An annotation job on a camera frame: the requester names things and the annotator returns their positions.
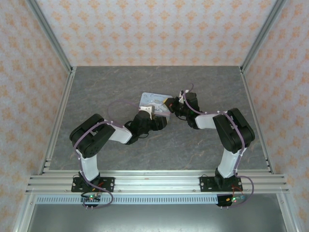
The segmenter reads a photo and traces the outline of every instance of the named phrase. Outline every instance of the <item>floral wallpaper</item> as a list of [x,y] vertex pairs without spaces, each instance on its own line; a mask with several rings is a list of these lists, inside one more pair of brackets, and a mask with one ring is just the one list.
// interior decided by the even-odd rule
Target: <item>floral wallpaper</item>
[[246,72],[268,149],[309,231],[309,4],[288,0]]
[[275,0],[38,0],[71,65],[241,65]]
[[0,1],[0,231],[10,232],[37,174],[66,81],[25,0]]

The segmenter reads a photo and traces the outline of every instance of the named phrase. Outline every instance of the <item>gray marble surface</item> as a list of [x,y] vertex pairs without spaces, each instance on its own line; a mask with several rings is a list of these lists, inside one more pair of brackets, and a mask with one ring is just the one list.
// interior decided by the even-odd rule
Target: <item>gray marble surface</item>
[[[139,104],[143,92],[177,96],[190,88],[197,94],[201,110],[213,112],[239,108],[255,132],[255,141],[244,153],[240,169],[266,169],[261,143],[254,124],[245,88],[236,66],[137,66],[78,67],[50,169],[76,170],[69,135],[95,113],[108,119],[107,106],[116,99]],[[110,108],[118,122],[132,120],[137,109],[116,103]],[[151,131],[132,145],[108,141],[98,154],[101,170],[194,170],[215,169],[222,157],[216,130],[194,130],[185,121],[171,116],[162,131]]]

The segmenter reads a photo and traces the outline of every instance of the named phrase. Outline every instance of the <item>black robot arm segment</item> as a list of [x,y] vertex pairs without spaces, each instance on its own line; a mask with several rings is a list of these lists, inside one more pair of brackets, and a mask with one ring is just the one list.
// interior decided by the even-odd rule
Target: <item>black robot arm segment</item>
[[168,121],[166,117],[150,117],[150,114],[144,110],[140,110],[134,117],[133,121],[128,121],[125,127],[132,133],[131,139],[127,145],[136,142],[143,134],[148,134],[149,131],[162,130]]
[[[245,147],[255,139],[255,134],[247,120],[237,108],[227,111],[227,114],[233,119],[236,124],[244,142]],[[219,134],[220,140],[224,148],[228,151],[236,153],[241,149],[242,144],[236,130],[232,128],[231,122],[225,115],[217,115],[213,117],[214,124]]]
[[[199,106],[197,102],[197,94],[196,93],[186,93],[186,99],[189,105],[196,111],[199,111]],[[193,112],[189,107],[183,102],[182,98],[176,97],[176,98],[167,98],[164,101],[165,106],[169,109],[171,113],[175,113],[176,117],[179,116],[185,116],[186,121],[190,127],[193,129],[199,129],[195,118],[199,116],[199,114]]]
[[[70,140],[72,141],[73,146],[87,130],[103,121],[104,118],[102,118],[101,115],[95,114],[74,129],[70,134]],[[95,128],[92,132],[93,133],[86,135],[86,137],[77,145],[77,149],[81,152],[83,158],[91,158],[95,156],[110,139],[115,132],[115,128],[111,125],[103,124]]]

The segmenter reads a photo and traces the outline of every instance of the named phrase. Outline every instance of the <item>purple cable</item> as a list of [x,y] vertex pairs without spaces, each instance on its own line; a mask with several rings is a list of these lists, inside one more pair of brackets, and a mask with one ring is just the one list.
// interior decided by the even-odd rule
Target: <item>purple cable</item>
[[115,120],[111,117],[111,115],[110,115],[110,106],[113,105],[113,104],[116,103],[116,102],[124,102],[124,103],[126,103],[126,104],[129,104],[129,105],[134,106],[134,107],[137,108],[137,109],[139,109],[140,107],[137,106],[136,104],[134,104],[134,103],[132,103],[132,102],[130,102],[130,101],[124,100],[124,99],[115,100],[115,101],[111,102],[111,103],[107,106],[107,115],[108,115],[108,117],[110,118],[110,120],[112,121],[112,124],[115,125],[115,126],[117,126],[117,127],[122,127],[122,125],[121,125],[119,122],[115,121]]
[[191,87],[191,89],[189,90],[189,92],[191,92],[191,91],[193,90],[193,88],[194,88],[194,84],[191,83],[191,85],[192,85],[192,87]]
[[[89,180],[86,179],[86,177],[85,177],[85,175],[84,175],[84,171],[83,171],[81,156],[76,152],[76,148],[77,148],[77,145],[81,142],[81,140],[83,140],[93,129],[95,129],[95,128],[97,128],[97,127],[103,125],[103,124],[106,124],[106,123],[110,123],[110,122],[109,122],[109,121],[103,121],[103,122],[100,122],[100,123],[94,125],[93,127],[91,127],[89,130],[87,130],[87,131],[77,140],[77,142],[75,143],[75,145],[74,145],[74,147],[73,147],[73,148],[74,148],[74,152],[75,152],[75,153],[77,154],[77,156],[78,156],[79,166],[80,166],[80,170],[81,170],[81,175],[82,175],[82,177],[84,178],[84,180],[87,182],[87,184],[89,184],[90,186],[92,186],[92,187],[94,187],[94,188],[96,188],[96,189],[99,189],[99,190],[101,190],[101,191],[104,191],[104,192],[110,194],[110,196],[111,196],[110,202],[108,202],[107,204],[104,204],[104,205],[100,205],[100,206],[94,207],[94,208],[91,207],[92,209],[99,209],[99,208],[104,208],[104,207],[106,207],[106,206],[109,206],[109,205],[114,201],[114,196],[113,196],[112,193],[109,192],[108,190],[103,189],[103,188],[101,188],[101,187],[99,187],[99,186],[96,186],[96,185],[92,184]],[[85,200],[83,201],[83,206],[87,209],[88,206],[86,206],[84,202],[85,202]]]
[[[185,93],[183,93],[183,99],[184,99],[186,105],[189,107],[189,109],[192,110],[193,112],[195,112],[195,113],[197,113],[197,114],[199,114],[199,115],[206,115],[206,114],[207,114],[207,113],[202,113],[202,112],[199,112],[199,111],[196,111],[195,109],[193,109],[193,108],[189,105],[189,103],[187,102],[187,100],[186,100],[186,98],[185,98]],[[248,176],[245,176],[245,175],[237,175],[237,173],[236,173],[236,170],[237,170],[238,165],[239,165],[239,163],[240,163],[241,154],[243,153],[243,151],[244,151],[244,149],[245,149],[245,141],[244,141],[244,139],[243,139],[243,137],[242,137],[242,135],[241,135],[239,129],[237,128],[236,124],[234,123],[233,119],[231,119],[231,117],[230,117],[226,112],[220,112],[220,111],[218,111],[217,113],[214,113],[214,114],[223,114],[223,115],[225,115],[225,117],[231,122],[231,124],[232,124],[233,127],[235,128],[235,131],[236,131],[236,133],[237,133],[237,135],[239,136],[240,141],[241,141],[241,151],[240,151],[239,156],[238,156],[238,158],[237,158],[237,161],[236,161],[236,163],[235,163],[233,173],[234,173],[234,176],[235,176],[235,177],[246,178],[246,179],[248,179],[248,180],[251,182],[251,185],[252,185],[252,191],[251,191],[251,194],[249,195],[249,197],[247,198],[247,200],[245,200],[244,202],[241,202],[240,204],[232,205],[232,206],[229,207],[229,208],[235,208],[235,207],[238,207],[238,206],[240,206],[240,205],[242,205],[242,204],[244,204],[244,203],[247,203],[248,200],[252,197],[252,195],[253,195],[253,193],[254,193],[254,183],[253,183],[253,181],[251,180],[251,178],[248,177]]]

